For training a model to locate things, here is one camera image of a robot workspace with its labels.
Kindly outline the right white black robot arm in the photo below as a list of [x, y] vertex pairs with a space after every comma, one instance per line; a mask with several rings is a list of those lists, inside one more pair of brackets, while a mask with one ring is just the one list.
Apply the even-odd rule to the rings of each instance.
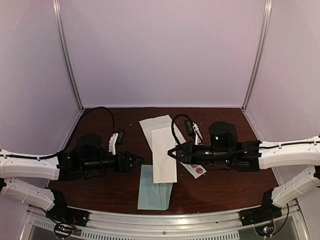
[[307, 168], [287, 183], [266, 191], [260, 206], [240, 211], [244, 225], [282, 216], [282, 208], [293, 199], [320, 185], [320, 138], [269, 142], [239, 142], [236, 126], [216, 121], [209, 128], [210, 145], [204, 145], [198, 126], [191, 120], [185, 127], [193, 141], [178, 143], [168, 156], [187, 165], [225, 164], [239, 172], [258, 172], [274, 167], [306, 165]]

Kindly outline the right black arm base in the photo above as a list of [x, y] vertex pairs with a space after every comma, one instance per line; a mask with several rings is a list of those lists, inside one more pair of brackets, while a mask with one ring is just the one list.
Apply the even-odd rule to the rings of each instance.
[[272, 192], [273, 189], [270, 189], [263, 194], [261, 206], [239, 212], [242, 226], [255, 225], [282, 216], [282, 208], [273, 204]]

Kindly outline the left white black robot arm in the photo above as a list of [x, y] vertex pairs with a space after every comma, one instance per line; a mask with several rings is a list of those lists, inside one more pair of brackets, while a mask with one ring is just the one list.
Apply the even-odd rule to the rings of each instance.
[[67, 182], [85, 179], [91, 173], [128, 173], [144, 159], [128, 151], [118, 151], [122, 141], [120, 134], [114, 133], [108, 149], [104, 149], [101, 137], [90, 133], [79, 137], [76, 147], [70, 152], [30, 155], [1, 150], [0, 194], [41, 208], [61, 222], [67, 222], [72, 218], [72, 211], [62, 192], [41, 189], [20, 178]]

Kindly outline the beige decorated letter paper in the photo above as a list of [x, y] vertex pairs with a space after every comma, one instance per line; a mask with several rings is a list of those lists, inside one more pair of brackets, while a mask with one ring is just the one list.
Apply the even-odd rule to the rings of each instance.
[[176, 183], [177, 162], [168, 155], [168, 151], [175, 148], [176, 142], [170, 127], [151, 131], [153, 182], [155, 184]]

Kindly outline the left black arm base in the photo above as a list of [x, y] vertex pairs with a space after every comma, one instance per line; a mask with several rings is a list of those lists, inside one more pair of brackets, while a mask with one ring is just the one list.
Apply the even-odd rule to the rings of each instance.
[[61, 191], [52, 189], [53, 207], [46, 210], [46, 215], [51, 220], [66, 223], [73, 226], [86, 227], [90, 213], [86, 210], [76, 209], [67, 206], [64, 194]]

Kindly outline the light blue envelope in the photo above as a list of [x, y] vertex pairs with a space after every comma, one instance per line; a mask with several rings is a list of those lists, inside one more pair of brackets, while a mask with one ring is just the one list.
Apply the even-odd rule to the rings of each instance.
[[138, 210], [166, 211], [170, 205], [173, 183], [153, 183], [152, 165], [143, 164], [140, 171]]

